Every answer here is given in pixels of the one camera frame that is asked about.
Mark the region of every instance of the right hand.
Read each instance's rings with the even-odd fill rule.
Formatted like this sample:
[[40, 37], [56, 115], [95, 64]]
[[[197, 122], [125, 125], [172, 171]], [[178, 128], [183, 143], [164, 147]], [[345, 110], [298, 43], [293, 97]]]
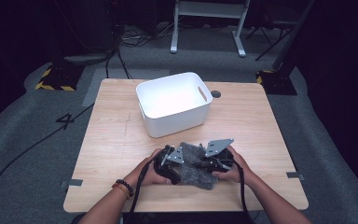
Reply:
[[[247, 183], [249, 183], [250, 178], [252, 178], [255, 173], [253, 173], [253, 171], [249, 168], [248, 163], [246, 163], [245, 159], [234, 149], [234, 147], [228, 146], [227, 149], [234, 156], [234, 161], [236, 161], [243, 169], [243, 173], [245, 176], [244, 181], [247, 185]], [[212, 172], [212, 175], [216, 176], [219, 179], [232, 180], [237, 183], [241, 182], [240, 172], [238, 171], [237, 165], [234, 165], [232, 169], [227, 171], [226, 173]]]
[[[144, 166], [161, 151], [161, 148], [157, 148], [153, 154], [147, 158], [145, 158], [143, 161], [141, 161], [126, 177], [124, 177], [124, 180], [132, 186], [133, 189], [136, 188], [138, 178], [140, 173], [142, 172], [142, 169]], [[142, 186], [147, 186], [151, 184], [171, 184], [171, 180], [158, 175], [154, 169], [153, 161], [149, 164], [149, 169], [147, 170], [145, 174], [145, 179], [142, 181]]]

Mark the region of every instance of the black cable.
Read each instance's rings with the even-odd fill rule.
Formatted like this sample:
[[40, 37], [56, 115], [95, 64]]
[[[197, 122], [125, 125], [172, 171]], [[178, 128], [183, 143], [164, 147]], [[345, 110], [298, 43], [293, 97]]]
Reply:
[[136, 189], [135, 189], [135, 195], [133, 196], [133, 201], [132, 201], [132, 205], [131, 205], [131, 209], [130, 209], [130, 212], [125, 220], [124, 223], [126, 224], [130, 224], [130, 220], [131, 220], [131, 215], [133, 214], [133, 211], [135, 210], [135, 206], [136, 206], [136, 203], [138, 202], [138, 197], [139, 197], [139, 192], [141, 191], [141, 185], [142, 185], [142, 182], [144, 181], [145, 179], [145, 175], [147, 173], [147, 171], [149, 170], [149, 165], [150, 163], [152, 163], [155, 158], [160, 154], [162, 153], [163, 150], [161, 150], [158, 154], [156, 154], [150, 161], [148, 161], [145, 166], [142, 168], [142, 171], [141, 173], [139, 174], [139, 177], [138, 177], [138, 183], [136, 184]]
[[243, 169], [236, 161], [233, 161], [233, 162], [237, 165], [238, 172], [240, 173], [240, 179], [241, 179], [241, 202], [242, 202], [243, 213], [245, 214], [245, 219], [247, 221], [246, 223], [254, 224], [255, 221], [249, 215], [248, 208], [246, 207], [246, 201], [245, 201], [245, 178], [244, 178]]
[[141, 46], [144, 46], [145, 44], [149, 43], [150, 41], [152, 40], [159, 40], [163, 37], [165, 37], [166, 35], [169, 35], [169, 34], [163, 34], [165, 31], [168, 30], [168, 28], [172, 27], [173, 26], [173, 23], [172, 24], [169, 24], [167, 27], [161, 29], [160, 31], [158, 31], [158, 35], [159, 37], [153, 37], [153, 36], [149, 36], [149, 35], [138, 35], [136, 31], [134, 30], [128, 30], [127, 32], [134, 32], [135, 34], [134, 35], [127, 35], [127, 37], [124, 37], [124, 39], [132, 39], [132, 38], [135, 38], [137, 37], [137, 42], [136, 43], [129, 43], [129, 42], [125, 42], [123, 41], [121, 43], [122, 46], [124, 47], [128, 47], [128, 48], [134, 48], [134, 47], [141, 47]]
[[106, 60], [106, 64], [105, 64], [105, 72], [106, 72], [106, 78], [109, 78], [109, 71], [107, 69], [107, 65], [109, 64], [110, 59], [113, 57], [113, 55], [115, 55], [115, 52], [113, 51], [111, 53], [111, 55], [109, 56], [109, 58]]
[[118, 58], [120, 59], [121, 65], [123, 66], [124, 72], [126, 73], [127, 79], [132, 79], [130, 72], [127, 70], [126, 63], [121, 58], [120, 49], [117, 49]]
[[81, 111], [78, 115], [74, 116], [72, 119], [67, 120], [60, 128], [58, 128], [57, 130], [55, 130], [54, 132], [52, 132], [51, 134], [49, 134], [48, 136], [42, 138], [41, 140], [37, 141], [36, 143], [34, 143], [33, 145], [31, 145], [30, 147], [26, 148], [25, 150], [22, 151], [22, 153], [20, 153], [17, 157], [15, 157], [13, 160], [11, 160], [4, 169], [2, 169], [2, 171], [0, 172], [0, 177], [1, 175], [7, 170], [7, 168], [13, 164], [16, 160], [18, 160], [21, 156], [23, 156], [25, 153], [27, 153], [29, 150], [31, 150], [32, 148], [36, 147], [37, 145], [41, 144], [42, 142], [46, 141], [47, 139], [49, 139], [52, 135], [54, 135], [55, 133], [59, 132], [60, 130], [64, 129], [69, 123], [74, 122], [75, 119], [77, 119], [79, 116], [81, 116], [83, 113], [85, 113], [87, 110], [89, 110], [91, 107], [93, 107], [94, 104], [89, 105], [86, 109], [84, 109], [83, 111]]

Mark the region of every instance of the beaded bracelet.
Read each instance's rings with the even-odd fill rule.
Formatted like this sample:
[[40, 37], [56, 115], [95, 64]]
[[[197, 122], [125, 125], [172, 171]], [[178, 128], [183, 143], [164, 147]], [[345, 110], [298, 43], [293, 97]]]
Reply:
[[126, 187], [127, 190], [129, 191], [130, 197], [133, 196], [133, 189], [132, 189], [132, 187], [131, 187], [127, 182], [125, 182], [125, 181], [122, 180], [122, 179], [118, 179], [118, 180], [116, 181], [116, 183], [117, 183], [117, 184], [122, 184], [122, 185], [124, 185], [124, 187]]

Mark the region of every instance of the gray carpet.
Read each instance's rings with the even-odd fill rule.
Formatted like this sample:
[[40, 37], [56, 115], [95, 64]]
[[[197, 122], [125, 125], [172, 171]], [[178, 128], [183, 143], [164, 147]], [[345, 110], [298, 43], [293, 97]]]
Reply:
[[[121, 47], [120, 51], [134, 78], [191, 71], [204, 81], [255, 82], [255, 72], [270, 69], [282, 45], [255, 62], [268, 47], [267, 41], [260, 33], [244, 40], [250, 33], [244, 30], [242, 41], [247, 56], [240, 58], [232, 29], [184, 30], [179, 34], [176, 54], [170, 54], [169, 36], [142, 47]], [[67, 113], [75, 116], [92, 104], [98, 83], [105, 77], [104, 63], [100, 63], [86, 67], [77, 91], [35, 90], [47, 66], [27, 77], [26, 94], [0, 115], [0, 171], [23, 150], [57, 130], [61, 124], [56, 119]], [[117, 56], [108, 68], [109, 77], [126, 78]], [[302, 185], [310, 207], [304, 213], [314, 223], [358, 223], [358, 179], [314, 114], [300, 72], [295, 70], [291, 79], [298, 96], [269, 95], [268, 99], [296, 166], [306, 177]], [[91, 111], [8, 167], [0, 177], [0, 224], [71, 222], [76, 214], [62, 209], [65, 188], [60, 184], [72, 176]], [[269, 223], [263, 212], [255, 222]]]

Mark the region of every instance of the bracelet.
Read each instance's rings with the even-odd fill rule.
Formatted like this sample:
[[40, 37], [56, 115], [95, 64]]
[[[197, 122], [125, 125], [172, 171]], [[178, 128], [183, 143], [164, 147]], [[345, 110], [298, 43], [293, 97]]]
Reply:
[[129, 191], [130, 197], [133, 196], [133, 189], [132, 189], [132, 187], [131, 187], [127, 182], [125, 182], [125, 181], [122, 180], [122, 179], [118, 179], [118, 180], [116, 181], [116, 183], [117, 183], [117, 184], [122, 184], [122, 185], [124, 185], [124, 187], [126, 187], [127, 190]]
[[120, 188], [126, 194], [127, 200], [130, 198], [130, 194], [123, 187], [121, 187], [118, 183], [116, 183], [112, 186], [112, 188], [114, 188], [114, 187]]

